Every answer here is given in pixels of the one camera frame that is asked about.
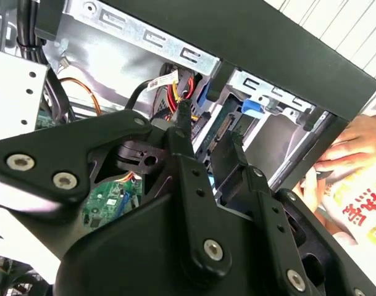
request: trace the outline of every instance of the finger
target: finger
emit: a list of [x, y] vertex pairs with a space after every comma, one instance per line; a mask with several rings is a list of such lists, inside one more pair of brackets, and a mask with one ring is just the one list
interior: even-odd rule
[[303, 196], [310, 205], [317, 203], [317, 173], [314, 168], [306, 173], [306, 186]]
[[357, 128], [354, 126], [349, 126], [337, 137], [337, 139], [335, 139], [332, 145], [356, 139], [360, 136], [360, 134], [361, 132]]
[[349, 156], [357, 153], [373, 153], [374, 148], [370, 145], [366, 138], [357, 138], [351, 141], [343, 142], [334, 146], [331, 146], [324, 154], [321, 156], [321, 161], [324, 160], [334, 160], [342, 158], [344, 156]]
[[317, 206], [322, 202], [325, 194], [326, 180], [318, 180], [317, 182]]
[[303, 192], [300, 187], [300, 182], [296, 184], [295, 188], [292, 189], [292, 191], [300, 198], [303, 198]]
[[375, 161], [376, 158], [373, 158], [373, 155], [367, 153], [358, 153], [336, 160], [317, 162], [314, 167], [317, 171], [334, 171], [340, 168], [352, 170], [355, 168], [366, 167], [373, 164]]

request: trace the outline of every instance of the white label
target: white label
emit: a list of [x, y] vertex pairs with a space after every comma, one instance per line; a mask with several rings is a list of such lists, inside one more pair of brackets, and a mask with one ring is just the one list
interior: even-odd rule
[[147, 91], [152, 91], [153, 89], [160, 88], [163, 85], [178, 83], [178, 70], [175, 70], [174, 72], [157, 77], [153, 79], [147, 87]]
[[116, 205], [116, 199], [109, 199], [107, 200], [108, 205]]

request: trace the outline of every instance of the green circuit board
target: green circuit board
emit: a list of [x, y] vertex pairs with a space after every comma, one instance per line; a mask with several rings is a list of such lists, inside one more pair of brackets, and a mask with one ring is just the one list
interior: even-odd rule
[[49, 118], [44, 112], [40, 111], [37, 117], [35, 129], [41, 130], [43, 128], [52, 128], [53, 126], [56, 126], [56, 124], [52, 118]]
[[90, 193], [83, 209], [83, 224], [94, 230], [138, 207], [141, 187], [141, 180], [101, 184]]

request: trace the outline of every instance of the motherboard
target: motherboard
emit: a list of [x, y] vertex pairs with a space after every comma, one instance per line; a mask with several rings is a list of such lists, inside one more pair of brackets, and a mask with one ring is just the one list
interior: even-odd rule
[[83, 224], [95, 230], [138, 207], [141, 180], [106, 182], [91, 191], [83, 208]]

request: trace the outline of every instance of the screw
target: screw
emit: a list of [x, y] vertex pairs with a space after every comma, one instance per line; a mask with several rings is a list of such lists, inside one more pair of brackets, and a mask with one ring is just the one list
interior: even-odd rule
[[63, 171], [54, 175], [53, 183], [57, 188], [70, 190], [77, 186], [78, 180], [73, 174]]
[[185, 138], [185, 134], [184, 134], [183, 131], [181, 131], [180, 129], [178, 129], [175, 133], [176, 133], [177, 135], [179, 135], [181, 138]]
[[254, 168], [254, 173], [258, 176], [258, 177], [263, 177], [263, 173], [261, 171], [259, 171], [257, 168]]
[[214, 261], [220, 261], [224, 257], [222, 247], [212, 239], [204, 242], [204, 251]]
[[91, 14], [95, 14], [97, 11], [97, 7], [92, 2], [86, 2], [83, 8]]
[[142, 119], [134, 118], [134, 121], [135, 121], [135, 123], [137, 123], [137, 124], [139, 124], [139, 125], [145, 125], [145, 122], [144, 122], [144, 120], [142, 120]]
[[354, 292], [355, 292], [355, 296], [365, 296], [365, 294], [359, 289], [355, 289]]
[[293, 201], [296, 200], [296, 196], [295, 196], [292, 192], [288, 192], [288, 193], [286, 193], [286, 194], [287, 194], [287, 196], [288, 196], [291, 200], [293, 200]]
[[304, 283], [303, 278], [295, 270], [289, 269], [286, 272], [286, 275], [288, 276], [290, 283], [296, 290], [300, 292], [306, 290], [306, 284]]
[[7, 165], [15, 171], [28, 171], [34, 167], [35, 161], [28, 155], [14, 154], [8, 157]]

